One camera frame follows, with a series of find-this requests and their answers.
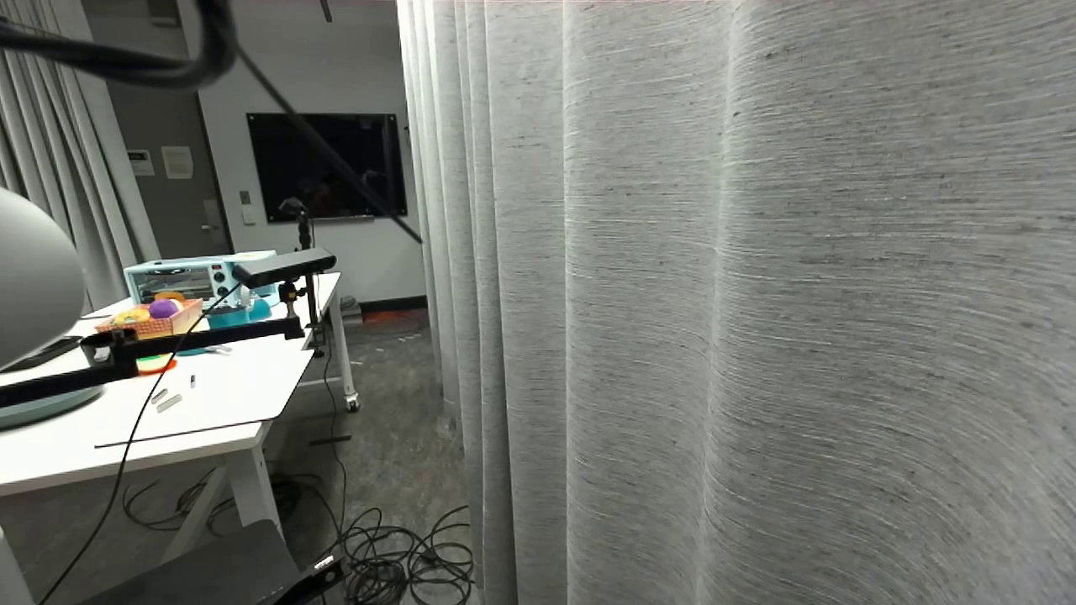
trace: door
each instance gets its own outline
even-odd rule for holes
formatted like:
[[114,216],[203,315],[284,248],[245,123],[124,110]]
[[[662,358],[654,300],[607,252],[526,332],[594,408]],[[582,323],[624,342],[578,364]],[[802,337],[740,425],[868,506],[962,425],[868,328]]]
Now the door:
[[[187,56],[174,0],[84,0],[99,42]],[[109,84],[165,259],[231,252],[199,93]]]

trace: white table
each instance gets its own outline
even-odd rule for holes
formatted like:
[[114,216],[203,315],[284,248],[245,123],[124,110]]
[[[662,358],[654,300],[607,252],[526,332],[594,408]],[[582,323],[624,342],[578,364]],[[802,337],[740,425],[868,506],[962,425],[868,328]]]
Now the white table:
[[[350,349],[340,315],[340,271],[318,277],[318,315],[333,323],[333,358],[344,381],[344,404],[356,408],[350,375]],[[72,332],[89,332],[101,318],[84,318]],[[57,372],[79,364],[80,353],[54,358]],[[184,528],[174,534],[170,557],[181,555],[204,528],[223,485],[231,488],[241,524],[279,524],[264,441],[269,425],[286,410],[293,390],[310,367],[305,341],[245,341],[218,353],[179,356],[179,367],[162,381],[179,401],[153,404],[127,455],[127,472],[170,466],[184,459],[223,457],[208,478]],[[112,478],[122,463],[131,425],[154,375],[109,382],[105,392],[66,413],[33,427],[0,435],[0,496],[62,488],[89,478]],[[18,567],[0,528],[0,605],[33,605],[33,594]]]

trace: black cable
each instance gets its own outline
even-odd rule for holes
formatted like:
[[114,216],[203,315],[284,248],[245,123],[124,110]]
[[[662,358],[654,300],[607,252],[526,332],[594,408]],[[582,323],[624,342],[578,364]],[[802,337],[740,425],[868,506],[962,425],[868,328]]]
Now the black cable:
[[245,63],[245,72],[264,84],[264,92],[289,113],[289,122],[302,131],[302,140],[323,156],[331,161],[331,167],[361,196],[374,206],[374,212],[388,216],[398,221],[402,231],[408,231],[408,237],[414,237],[418,244],[424,241],[402,216],[395,216],[388,207],[388,202],[365,186],[365,179],[347,165],[347,159],[340,159],[340,151],[321,134],[312,131],[312,123],[284,97],[284,92],[267,76],[267,72],[245,55],[245,46],[231,37],[231,46],[238,55],[238,62]]
[[[192,337],[194,326],[199,326],[218,302],[227,302],[227,297],[218,297],[208,308],[203,308],[199,318],[187,326],[184,337]],[[112,481],[109,505],[105,505],[94,532],[84,539],[84,543],[74,552],[74,557],[66,562],[66,567],[63,567],[63,570],[54,577],[54,586],[44,591],[41,605],[47,605],[47,600],[57,594],[57,589],[66,581],[66,576],[79,567],[79,562],[92,552],[92,543],[99,540],[105,522],[112,519],[112,506],[114,506],[114,502],[119,502],[119,495],[122,495],[122,485],[124,485],[124,472],[127,472],[127,457],[131,457],[131,446],[135,446],[140,417],[144,417],[148,404],[154,401],[162,381],[170,375],[170,367],[174,364],[174,349],[170,353],[165,369],[154,375],[154,382],[148,386],[148,392],[144,392],[144,401],[140,401],[140,408],[138,408],[138,417],[135,417],[135,425],[131,425],[131,435],[127,435],[122,463],[119,463],[114,481]]]
[[194,62],[154,56],[124,46],[66,41],[57,35],[33,35],[25,22],[0,19],[0,49],[36,55],[109,79],[144,86],[203,86],[218,79],[235,63],[235,19],[229,0],[199,0],[203,49]]

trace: black monitor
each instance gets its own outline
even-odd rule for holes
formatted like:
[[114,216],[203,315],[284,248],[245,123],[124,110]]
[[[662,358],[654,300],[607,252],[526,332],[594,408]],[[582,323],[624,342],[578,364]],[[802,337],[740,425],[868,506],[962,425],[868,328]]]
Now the black monitor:
[[352,190],[331,161],[323,161],[305,134],[286,113],[248,113],[254,151],[264,180],[269,221],[295,221],[284,202],[300,197],[318,221],[408,216],[402,123],[395,113],[302,113],[318,134],[340,151],[367,187],[388,206],[369,206]]

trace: gray curtain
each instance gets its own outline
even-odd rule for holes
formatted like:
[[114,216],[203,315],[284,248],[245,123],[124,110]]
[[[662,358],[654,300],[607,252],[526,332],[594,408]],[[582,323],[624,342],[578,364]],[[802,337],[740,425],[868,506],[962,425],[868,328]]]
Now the gray curtain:
[[1074,0],[402,0],[486,600],[1076,597]]
[[[79,0],[0,0],[26,31],[89,41]],[[159,259],[105,79],[0,55],[0,186],[36,202],[80,252],[94,306],[124,297],[122,269]]]

